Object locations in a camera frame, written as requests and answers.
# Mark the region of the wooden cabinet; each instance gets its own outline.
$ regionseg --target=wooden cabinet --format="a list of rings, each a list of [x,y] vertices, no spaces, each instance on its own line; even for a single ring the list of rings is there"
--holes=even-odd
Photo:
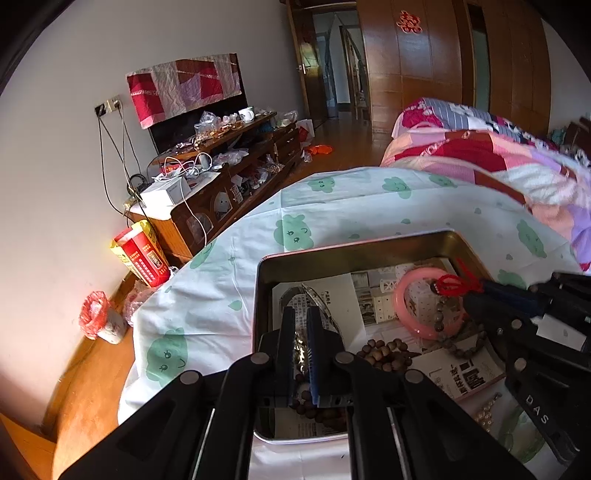
[[[232,138],[237,137],[234,132],[228,135]],[[249,147],[249,154],[239,164],[234,166],[225,164],[211,183],[189,196],[186,203],[183,202],[173,207],[170,219],[150,218],[158,233],[160,246],[171,265],[181,266],[201,251],[204,247],[204,229],[209,242],[236,220],[273,195],[290,170],[299,162],[301,148],[295,124],[272,132],[261,133],[257,139],[259,141]],[[219,139],[216,141],[216,147],[223,144],[221,140],[227,142],[224,138]],[[191,158],[191,155],[195,157],[197,153],[176,155],[176,158],[188,159]],[[269,174],[269,178],[264,184],[251,191],[250,195],[242,200],[240,196],[236,197],[232,191],[231,178],[235,175],[244,176],[249,169],[252,170],[257,165],[264,164],[267,155],[270,155],[275,162],[282,164],[282,170],[275,174]],[[230,209],[223,215],[215,211],[215,202],[221,193],[228,196],[230,203]],[[130,217],[134,221],[145,218],[143,215],[132,212],[130,212]]]
[[[358,0],[374,131],[392,131],[402,109],[420,97],[474,105],[474,6],[482,9],[488,42],[487,110],[547,133],[548,48],[540,15],[524,0]],[[420,18],[419,33],[397,26],[403,11]]]

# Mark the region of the orange bag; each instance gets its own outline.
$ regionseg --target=orange bag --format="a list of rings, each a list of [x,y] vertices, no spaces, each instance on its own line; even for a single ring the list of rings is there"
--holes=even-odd
[[[330,145],[311,145],[304,150],[310,152],[312,155],[328,155],[329,153],[332,153],[334,149]]]

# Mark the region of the white bedsheet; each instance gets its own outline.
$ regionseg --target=white bedsheet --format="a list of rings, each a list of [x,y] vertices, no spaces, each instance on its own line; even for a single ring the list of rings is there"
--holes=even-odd
[[[207,375],[251,353],[256,269],[270,254],[453,229],[501,281],[529,285],[554,270],[580,271],[568,242],[519,203],[446,180],[377,167],[315,174],[232,225],[136,312],[135,363],[121,395],[119,422],[183,370]],[[475,410],[490,396],[487,389],[464,407]],[[545,458],[557,469],[551,454]],[[550,467],[533,470],[555,478]],[[249,477],[350,478],[347,442],[277,446],[255,438]]]

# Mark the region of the floral blanket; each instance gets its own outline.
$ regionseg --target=floral blanket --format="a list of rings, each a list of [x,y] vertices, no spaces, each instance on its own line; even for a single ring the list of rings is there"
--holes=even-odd
[[[591,262],[591,174],[509,120],[420,99],[398,117],[382,167],[410,168],[495,189],[566,238]]]

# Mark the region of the wall socket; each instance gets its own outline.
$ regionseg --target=wall socket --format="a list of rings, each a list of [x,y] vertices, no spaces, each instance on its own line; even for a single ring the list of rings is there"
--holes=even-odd
[[[109,98],[106,102],[95,106],[95,114],[96,116],[101,117],[107,113],[114,112],[119,108],[121,108],[121,101],[119,100],[119,97],[113,97]]]

